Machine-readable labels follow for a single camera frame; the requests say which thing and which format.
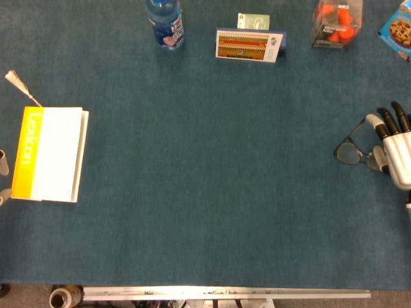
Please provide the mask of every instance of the water bottle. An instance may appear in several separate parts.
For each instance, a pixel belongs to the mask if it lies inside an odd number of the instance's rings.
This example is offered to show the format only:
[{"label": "water bottle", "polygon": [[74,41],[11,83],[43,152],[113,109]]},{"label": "water bottle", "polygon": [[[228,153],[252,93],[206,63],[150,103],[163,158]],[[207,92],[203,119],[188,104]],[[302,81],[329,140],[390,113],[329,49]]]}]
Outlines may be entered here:
[{"label": "water bottle", "polygon": [[146,0],[148,19],[161,47],[172,50],[185,39],[179,0]]}]

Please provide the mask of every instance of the plastic container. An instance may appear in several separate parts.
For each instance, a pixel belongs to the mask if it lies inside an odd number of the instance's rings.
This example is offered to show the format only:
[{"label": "plastic container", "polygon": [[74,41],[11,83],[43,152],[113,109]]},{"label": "plastic container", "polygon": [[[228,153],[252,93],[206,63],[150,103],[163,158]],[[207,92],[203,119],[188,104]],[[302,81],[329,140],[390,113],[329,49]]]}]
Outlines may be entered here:
[{"label": "plastic container", "polygon": [[146,9],[157,43],[168,50],[180,47],[186,36],[179,1],[146,0]]},{"label": "plastic container", "polygon": [[363,0],[320,0],[313,16],[311,45],[341,49],[362,26]]}]

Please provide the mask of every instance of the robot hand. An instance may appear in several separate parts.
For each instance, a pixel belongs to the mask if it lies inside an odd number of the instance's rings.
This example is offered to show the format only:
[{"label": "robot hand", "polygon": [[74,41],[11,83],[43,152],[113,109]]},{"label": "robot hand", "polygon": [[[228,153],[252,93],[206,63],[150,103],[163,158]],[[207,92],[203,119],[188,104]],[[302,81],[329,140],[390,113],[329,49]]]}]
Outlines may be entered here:
[{"label": "robot hand", "polygon": [[411,190],[411,124],[403,107],[393,101],[391,103],[397,118],[386,108],[379,108],[377,112],[381,120],[374,114],[366,117],[372,124],[384,145],[384,151],[379,146],[374,147],[373,154],[380,170],[389,173],[394,184],[404,190]]}]

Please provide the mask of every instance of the orange objects in box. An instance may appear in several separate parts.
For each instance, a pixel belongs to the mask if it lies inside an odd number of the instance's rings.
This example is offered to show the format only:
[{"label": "orange objects in box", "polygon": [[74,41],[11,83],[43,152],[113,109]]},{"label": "orange objects in box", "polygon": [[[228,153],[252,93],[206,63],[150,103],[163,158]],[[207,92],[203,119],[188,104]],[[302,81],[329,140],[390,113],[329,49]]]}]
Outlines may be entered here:
[{"label": "orange objects in box", "polygon": [[362,0],[320,0],[313,15],[312,47],[343,48],[361,29]]}]

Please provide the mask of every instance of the box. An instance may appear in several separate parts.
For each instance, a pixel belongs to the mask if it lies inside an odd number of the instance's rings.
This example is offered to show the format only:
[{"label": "box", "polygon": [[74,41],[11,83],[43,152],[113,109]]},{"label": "box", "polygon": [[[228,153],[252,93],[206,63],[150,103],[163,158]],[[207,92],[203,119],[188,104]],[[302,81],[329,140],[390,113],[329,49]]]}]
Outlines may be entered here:
[{"label": "box", "polygon": [[313,15],[311,46],[341,49],[361,29],[362,0],[320,0]]},{"label": "box", "polygon": [[380,38],[402,58],[410,61],[411,56],[411,0],[404,1],[394,15],[385,23]]}]

